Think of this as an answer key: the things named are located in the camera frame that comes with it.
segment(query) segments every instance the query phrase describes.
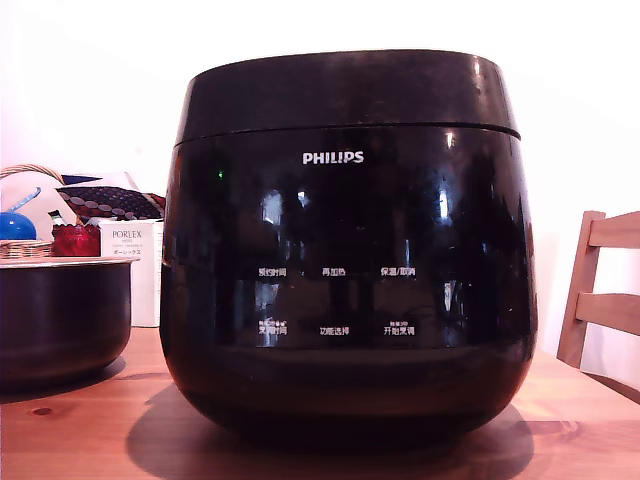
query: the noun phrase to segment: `black rice cooker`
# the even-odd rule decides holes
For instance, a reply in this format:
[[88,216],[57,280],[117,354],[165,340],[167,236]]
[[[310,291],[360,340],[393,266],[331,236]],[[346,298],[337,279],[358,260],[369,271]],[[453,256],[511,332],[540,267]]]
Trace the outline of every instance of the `black rice cooker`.
[[519,140],[500,69],[474,55],[294,55],[195,77],[162,266],[180,391],[274,441],[491,420],[537,331]]

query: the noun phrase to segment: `wooden chair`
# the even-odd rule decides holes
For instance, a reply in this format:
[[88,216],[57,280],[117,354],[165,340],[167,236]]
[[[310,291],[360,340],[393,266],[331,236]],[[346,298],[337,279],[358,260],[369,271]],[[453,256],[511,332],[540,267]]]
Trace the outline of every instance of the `wooden chair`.
[[[640,295],[594,294],[600,247],[640,248],[640,212],[605,218],[602,212],[584,212],[578,239],[558,358],[580,368],[587,323],[640,335]],[[591,375],[640,403],[640,392],[615,380]]]

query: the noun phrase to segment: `wooden table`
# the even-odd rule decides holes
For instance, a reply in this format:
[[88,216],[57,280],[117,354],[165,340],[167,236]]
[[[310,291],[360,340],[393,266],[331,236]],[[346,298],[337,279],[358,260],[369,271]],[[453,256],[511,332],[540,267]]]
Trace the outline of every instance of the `wooden table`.
[[247,446],[183,399],[157,329],[134,328],[105,377],[5,398],[2,480],[640,479],[640,406],[541,352],[512,404],[485,427],[446,448],[370,456]]

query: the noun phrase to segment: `red jar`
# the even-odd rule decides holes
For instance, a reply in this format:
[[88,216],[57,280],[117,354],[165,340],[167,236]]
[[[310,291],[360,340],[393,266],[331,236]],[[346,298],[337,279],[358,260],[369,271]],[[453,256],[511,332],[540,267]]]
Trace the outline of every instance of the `red jar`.
[[94,226],[54,225],[54,257],[99,257],[100,229]]

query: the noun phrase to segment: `cooking pot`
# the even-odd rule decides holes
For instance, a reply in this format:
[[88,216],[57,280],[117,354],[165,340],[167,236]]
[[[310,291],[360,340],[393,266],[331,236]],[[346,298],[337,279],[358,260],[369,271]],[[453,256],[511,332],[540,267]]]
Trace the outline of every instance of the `cooking pot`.
[[537,331],[519,143],[500,69],[474,55],[297,55],[195,77],[162,266],[180,391],[270,441],[443,438],[495,417]]
[[0,262],[0,390],[41,389],[114,361],[131,331],[132,259]]

